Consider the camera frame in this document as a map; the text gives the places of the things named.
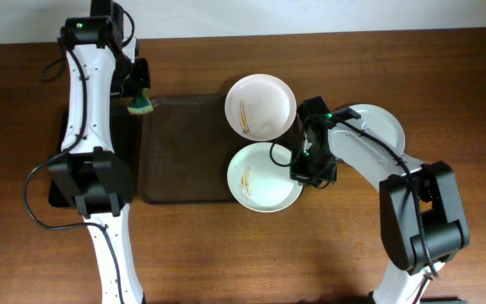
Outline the green yellow sponge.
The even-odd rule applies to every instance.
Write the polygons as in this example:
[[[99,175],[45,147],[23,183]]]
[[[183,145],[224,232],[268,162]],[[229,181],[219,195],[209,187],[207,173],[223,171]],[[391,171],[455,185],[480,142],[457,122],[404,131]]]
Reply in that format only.
[[[149,99],[149,89],[140,89],[127,105],[127,110],[132,115],[144,115],[154,110],[152,101]]]

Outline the white plate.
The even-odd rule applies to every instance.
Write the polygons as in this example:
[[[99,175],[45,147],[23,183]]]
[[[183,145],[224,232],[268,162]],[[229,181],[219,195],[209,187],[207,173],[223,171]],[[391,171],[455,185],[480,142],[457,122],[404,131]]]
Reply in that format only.
[[[261,142],[240,149],[231,159],[226,180],[235,200],[246,208],[273,213],[288,208],[303,192],[303,186],[292,180],[288,167],[271,160],[272,144]]]
[[[238,80],[224,102],[228,124],[241,137],[269,141],[286,133],[294,123],[297,102],[281,79],[255,73]]]

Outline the pale blue plate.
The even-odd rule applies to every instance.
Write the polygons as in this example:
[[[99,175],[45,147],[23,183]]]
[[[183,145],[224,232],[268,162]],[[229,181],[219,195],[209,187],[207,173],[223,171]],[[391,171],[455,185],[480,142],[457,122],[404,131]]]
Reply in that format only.
[[[406,142],[400,122],[389,111],[371,104],[349,106],[347,111],[346,123],[359,131],[342,125],[337,156],[351,166],[371,161],[395,166]]]

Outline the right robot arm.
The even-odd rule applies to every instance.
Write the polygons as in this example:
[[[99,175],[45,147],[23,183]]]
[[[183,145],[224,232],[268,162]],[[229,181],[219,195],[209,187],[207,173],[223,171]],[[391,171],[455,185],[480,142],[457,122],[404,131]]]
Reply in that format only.
[[[387,110],[358,104],[336,111],[320,97],[297,108],[298,146],[291,179],[322,189],[353,167],[379,193],[381,242],[389,262],[365,303],[420,303],[429,283],[470,237],[455,173],[443,161],[406,155],[400,122]]]

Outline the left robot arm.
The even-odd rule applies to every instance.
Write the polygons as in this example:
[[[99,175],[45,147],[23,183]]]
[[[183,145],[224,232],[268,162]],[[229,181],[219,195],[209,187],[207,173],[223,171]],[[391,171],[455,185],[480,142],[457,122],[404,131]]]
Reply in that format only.
[[[150,86],[138,40],[124,35],[130,14],[114,1],[93,1],[89,16],[69,18],[60,41],[70,72],[67,127],[48,171],[90,234],[104,303],[143,303],[129,236],[131,166],[116,155],[111,98],[138,97]]]

